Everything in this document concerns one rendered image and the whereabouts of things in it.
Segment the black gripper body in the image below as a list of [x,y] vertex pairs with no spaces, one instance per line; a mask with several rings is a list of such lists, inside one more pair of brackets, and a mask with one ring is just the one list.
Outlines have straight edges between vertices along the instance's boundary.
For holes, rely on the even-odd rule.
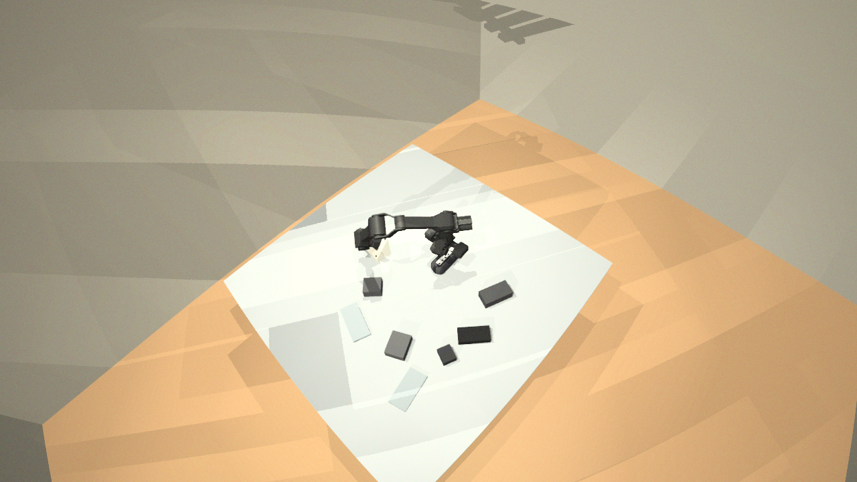
[[424,237],[425,237],[426,239],[429,239],[429,240],[431,240],[431,239],[433,240],[433,239],[435,239],[437,236],[439,236],[441,239],[446,239],[446,240],[448,240],[449,245],[451,245],[451,246],[454,248],[454,249],[453,249],[453,255],[454,255],[454,256],[456,256],[457,258],[462,258],[462,257],[463,257],[463,255],[465,255],[465,254],[467,253],[467,251],[469,250],[469,245],[464,244],[464,243],[462,243],[462,242],[460,242],[460,243],[458,244],[458,243],[455,243],[455,242],[453,241],[453,239],[455,238],[455,237],[454,237],[454,235],[453,235],[453,233],[452,233],[452,234],[450,234],[450,235],[448,235],[448,236],[442,236],[442,235],[440,234],[440,232],[435,232],[435,231],[433,231],[433,229],[428,229],[428,230],[426,230],[426,232],[424,233]]

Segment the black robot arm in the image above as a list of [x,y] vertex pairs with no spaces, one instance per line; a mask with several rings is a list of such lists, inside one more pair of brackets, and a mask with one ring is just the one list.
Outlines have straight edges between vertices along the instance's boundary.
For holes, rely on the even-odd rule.
[[[384,216],[390,216],[390,214],[373,214],[368,218],[367,228],[358,228],[354,231],[355,247],[358,251],[369,250],[370,247],[378,250],[382,239],[391,238],[395,233],[409,229],[433,229],[435,232],[440,232],[442,236],[473,230],[471,216],[458,216],[457,212],[444,210],[436,216],[390,216],[394,218],[395,229],[386,235]],[[437,236],[431,245],[431,251],[435,255],[446,256],[448,246],[448,240]]]

